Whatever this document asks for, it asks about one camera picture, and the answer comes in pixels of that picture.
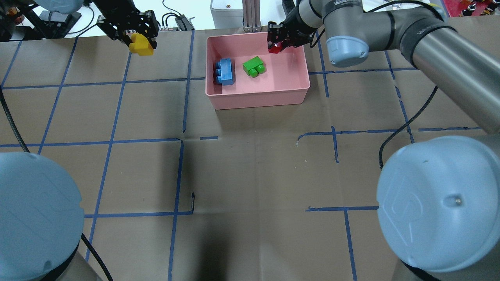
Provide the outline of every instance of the pink plastic bin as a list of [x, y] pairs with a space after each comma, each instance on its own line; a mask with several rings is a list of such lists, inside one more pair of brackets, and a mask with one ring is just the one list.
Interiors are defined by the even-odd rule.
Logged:
[[[259, 56], [266, 72], [248, 76], [243, 63]], [[233, 85], [214, 82], [215, 64], [222, 58], [234, 61]], [[304, 47], [269, 53], [267, 33], [213, 36], [207, 40], [205, 93], [216, 110], [301, 104], [310, 87]]]

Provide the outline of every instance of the blue tape line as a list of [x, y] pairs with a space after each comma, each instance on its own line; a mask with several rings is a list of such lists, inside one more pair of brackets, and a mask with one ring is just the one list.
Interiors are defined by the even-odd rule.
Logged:
[[52, 111], [50, 112], [50, 116], [48, 117], [47, 126], [45, 127], [45, 132], [43, 133], [43, 137], [41, 138], [40, 147], [38, 148], [38, 154], [42, 153], [42, 149], [44, 148], [45, 139], [47, 138], [47, 134], [49, 133], [49, 128], [51, 127], [52, 118], [54, 117], [54, 112], [56, 111], [56, 107], [58, 105], [59, 97], [61, 96], [61, 91], [63, 90], [64, 81], [66, 80], [66, 75], [68, 75], [68, 70], [70, 69], [71, 60], [73, 59], [73, 55], [75, 54], [75, 49], [77, 48], [78, 38], [74, 39], [73, 48], [71, 49], [71, 54], [69, 55], [69, 59], [67, 60], [66, 69], [64, 70], [64, 74], [62, 75], [62, 80], [59, 85], [59, 90], [57, 91], [57, 95], [55, 96], [54, 105], [52, 106]]
[[335, 162], [339, 163], [339, 151], [337, 149], [337, 133], [335, 127], [331, 126], [331, 135], [333, 136], [333, 150], [335, 151]]
[[331, 131], [307, 132], [305, 134], [299, 135], [297, 141], [299, 141], [303, 137], [307, 137], [307, 136], [325, 136], [325, 135], [331, 135], [331, 134], [332, 134]]
[[199, 139], [202, 141], [204, 141], [204, 140], [218, 140], [219, 137], [218, 136], [201, 136]]
[[[316, 38], [319, 36], [318, 31], [316, 30]], [[330, 97], [330, 92], [328, 91], [328, 82], [327, 82], [327, 75], [325, 74], [325, 60], [323, 59], [323, 49], [321, 47], [321, 42], [318, 40], [317, 42], [317, 49], [319, 51], [319, 59], [321, 60], [321, 70], [323, 71], [323, 83], [324, 83], [324, 91], [326, 94], [326, 97]]]
[[[40, 144], [38, 144], [38, 143], [26, 144], [27, 147], [37, 147], [39, 145]], [[16, 143], [16, 144], [0, 144], [0, 148], [21, 148], [21, 146], [19, 145], [19, 143]]]
[[[106, 180], [106, 174], [108, 172], [108, 165], [110, 163], [111, 150], [113, 148], [113, 139], [115, 138], [115, 131], [117, 129], [118, 116], [120, 114], [120, 107], [122, 105], [122, 98], [124, 95], [125, 82], [127, 81], [127, 74], [129, 72], [131, 57], [132, 57], [132, 53], [129, 52], [127, 62], [126, 62], [126, 67], [125, 67], [125, 73], [123, 74], [123, 81], [121, 83], [120, 96], [118, 98], [118, 104], [116, 106], [116, 113], [114, 114], [113, 129], [111, 130], [111, 136], [109, 138], [109, 146], [107, 148], [106, 161], [104, 162], [104, 169], [102, 171], [102, 177], [100, 179], [99, 193], [97, 194], [97, 201], [95, 202], [94, 216], [97, 216], [97, 214], [99, 213], [99, 206], [101, 205], [101, 198], [103, 196], [104, 182]], [[97, 222], [97, 217], [94, 217], [94, 219], [92, 220], [92, 227], [90, 228], [90, 236], [88, 238], [88, 241], [90, 243], [92, 243], [92, 240], [94, 239], [94, 231], [96, 229], [96, 222]], [[87, 250], [87, 253], [85, 255], [86, 261], [89, 261], [89, 254], [90, 254], [90, 251]]]
[[401, 91], [400, 91], [400, 88], [398, 88], [398, 86], [394, 86], [394, 88], [396, 89], [397, 97], [401, 100]]
[[371, 211], [378, 210], [379, 206], [351, 206], [351, 207], [309, 207], [306, 212], [336, 212], [336, 211]]
[[[184, 161], [184, 142], [180, 142], [180, 153], [179, 153], [179, 166], [177, 170], [177, 188], [175, 192], [175, 207], [174, 212], [177, 213], [179, 211], [179, 198], [181, 196], [181, 177], [183, 173], [183, 161]], [[170, 256], [168, 258], [168, 281], [172, 281], [172, 270], [174, 268], [174, 249], [176, 244], [176, 231], [177, 231], [177, 215], [173, 216], [173, 224], [172, 224], [172, 236], [170, 238]]]
[[350, 268], [352, 270], [352, 280], [358, 281], [358, 276], [356, 274], [356, 264], [354, 262], [354, 251], [353, 251], [353, 240], [351, 238], [351, 227], [349, 225], [349, 215], [347, 211], [344, 211], [345, 220], [345, 232], [347, 234], [347, 245], [349, 247], [349, 257], [350, 257]]
[[393, 71], [408, 71], [408, 70], [418, 70], [415, 67], [401, 67], [401, 68], [393, 68]]
[[183, 162], [184, 162], [184, 141], [180, 141], [180, 153], [179, 153], [179, 166], [177, 169], [177, 188], [175, 191], [175, 207], [174, 212], [179, 211], [179, 198], [181, 197], [181, 177], [183, 174]]
[[121, 81], [114, 82], [95, 82], [95, 83], [76, 83], [76, 84], [64, 84], [63, 87], [79, 87], [79, 86], [98, 86], [98, 85], [117, 85], [121, 84]]
[[[404, 122], [406, 123], [406, 122], [408, 122], [408, 115], [407, 115], [407, 113], [406, 113], [405, 105], [403, 104], [403, 101], [402, 101], [401, 99], [399, 100], [399, 105], [401, 106], [401, 111], [403, 112], [403, 116], [404, 116]], [[407, 132], [408, 132], [408, 134], [409, 134], [409, 140], [411, 141], [411, 143], [412, 143], [412, 144], [414, 144], [414, 143], [415, 143], [415, 140], [414, 140], [414, 138], [413, 138], [412, 128], [410, 127], [410, 125], [408, 125], [408, 126], [406, 127], [406, 131], [407, 131]]]
[[193, 211], [178, 211], [176, 216], [190, 216], [193, 214]]
[[396, 80], [396, 76], [394, 75], [393, 66], [391, 64], [391, 59], [389, 58], [389, 52], [386, 50], [383, 51], [385, 53], [385, 59], [387, 60], [387, 64], [389, 65], [390, 75], [392, 76], [392, 80]]
[[174, 245], [176, 243], [177, 216], [173, 216], [172, 234], [170, 237], [170, 255], [168, 257], [168, 281], [172, 281], [172, 270], [174, 267]]
[[41, 89], [41, 88], [59, 88], [61, 85], [40, 85], [40, 86], [17, 86], [5, 87], [4, 90], [23, 90], [23, 89]]
[[377, 68], [377, 69], [357, 69], [357, 70], [336, 70], [335, 73], [351, 73], [351, 72], [388, 72], [391, 71], [389, 68]]
[[359, 133], [368, 133], [368, 134], [380, 134], [380, 133], [394, 133], [396, 129], [379, 129], [379, 130], [343, 130], [335, 132], [336, 135], [344, 135], [344, 134], [359, 134]]
[[420, 128], [419, 132], [481, 130], [480, 127]]
[[[391, 63], [391, 58], [389, 57], [389, 53], [387, 51], [384, 51], [384, 52], [385, 52], [385, 58], [387, 59], [387, 63], [389, 64], [390, 74], [392, 75], [392, 79], [394, 80], [394, 88], [396, 90], [396, 94], [397, 94], [397, 97], [399, 99], [399, 105], [401, 106], [401, 111], [403, 112], [404, 121], [406, 123], [406, 122], [408, 122], [408, 115], [406, 113], [405, 105], [404, 105], [403, 99], [401, 97], [400, 89], [398, 88], [398, 86], [396, 86], [396, 83], [395, 83], [396, 82], [396, 75], [394, 74], [394, 71], [393, 71], [393, 67], [392, 67], [392, 63]], [[406, 132], [409, 135], [410, 142], [412, 144], [414, 144], [415, 143], [415, 139], [413, 138], [412, 128], [410, 127], [410, 125], [408, 125], [406, 127]]]
[[186, 95], [184, 98], [184, 117], [182, 119], [182, 132], [186, 131], [186, 123], [188, 121], [188, 102], [189, 102], [189, 87], [191, 82], [191, 64], [193, 63], [193, 46], [195, 42], [195, 32], [191, 32], [191, 45], [189, 46], [189, 61], [187, 63], [187, 82]]
[[7, 72], [5, 72], [5, 76], [3, 77], [3, 80], [1, 81], [2, 88], [4, 87], [4, 84], [7, 81], [7, 77], [9, 76], [9, 73], [11, 73], [12, 66], [14, 65], [14, 61], [16, 60], [16, 57], [18, 56], [19, 49], [21, 48], [22, 43], [23, 43], [23, 41], [19, 41], [19, 44], [17, 44], [17, 48], [15, 49], [14, 55], [12, 56], [12, 59], [10, 60], [10, 64], [8, 65]]
[[91, 146], [91, 145], [109, 145], [109, 141], [83, 141], [83, 142], [59, 142], [44, 143], [44, 147], [70, 147], [70, 146]]
[[91, 218], [135, 218], [135, 217], [167, 217], [173, 216], [173, 211], [165, 212], [135, 212], [135, 213], [99, 213]]
[[171, 78], [171, 79], [150, 79], [150, 80], [133, 80], [127, 81], [126, 84], [135, 84], [135, 83], [151, 83], [151, 82], [175, 82], [175, 81], [186, 81], [187, 78]]
[[[178, 142], [180, 138], [150, 138], [150, 139], [124, 139], [124, 140], [113, 140], [113, 141], [82, 141], [82, 142], [54, 142], [54, 143], [44, 143], [44, 147], [69, 147], [69, 146], [91, 146], [91, 145], [109, 145], [113, 144], [135, 144], [135, 143], [161, 143], [161, 142]], [[29, 147], [39, 147], [40, 143], [29, 143]], [[0, 148], [13, 148], [18, 147], [18, 143], [11, 144], [0, 144]]]
[[161, 143], [161, 142], [178, 142], [180, 138], [150, 138], [150, 139], [125, 139], [113, 140], [113, 144], [136, 144], [136, 143]]

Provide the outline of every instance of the red object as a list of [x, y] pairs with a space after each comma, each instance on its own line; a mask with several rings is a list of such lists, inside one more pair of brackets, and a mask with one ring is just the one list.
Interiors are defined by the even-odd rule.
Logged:
[[281, 42], [278, 42], [278, 43], [274, 44], [274, 46], [272, 46], [269, 49], [269, 53], [277, 54], [277, 53], [281, 52], [282, 50], [283, 50], [282, 44], [281, 44]]
[[[458, 17], [460, 12], [467, 9], [470, 4], [473, 4], [468, 1], [463, 0], [443, 0], [446, 10], [448, 10], [450, 17]], [[479, 16], [491, 3], [490, 0], [486, 0], [484, 2], [474, 2], [477, 3], [475, 6], [475, 11], [472, 13], [473, 16]]]

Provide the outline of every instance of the metal frame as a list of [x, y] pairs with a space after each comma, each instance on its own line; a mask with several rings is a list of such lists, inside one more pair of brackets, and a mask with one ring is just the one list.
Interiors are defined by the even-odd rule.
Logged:
[[245, 32], [262, 30], [260, 0], [243, 0], [243, 30]]

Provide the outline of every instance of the light blue robot joint cap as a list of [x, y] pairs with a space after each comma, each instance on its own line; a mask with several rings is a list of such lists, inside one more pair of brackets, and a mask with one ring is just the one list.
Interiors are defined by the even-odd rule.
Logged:
[[383, 167], [377, 201], [382, 233], [402, 261], [462, 270], [499, 242], [500, 158], [465, 136], [407, 145]]
[[0, 153], [0, 281], [37, 279], [66, 261], [84, 227], [81, 200], [52, 160]]
[[356, 37], [333, 36], [326, 40], [330, 63], [338, 68], [359, 65], [366, 61], [370, 47]]
[[82, 5], [84, 4], [84, 0], [35, 0], [35, 2], [49, 11], [58, 12], [65, 15], [80, 10]]

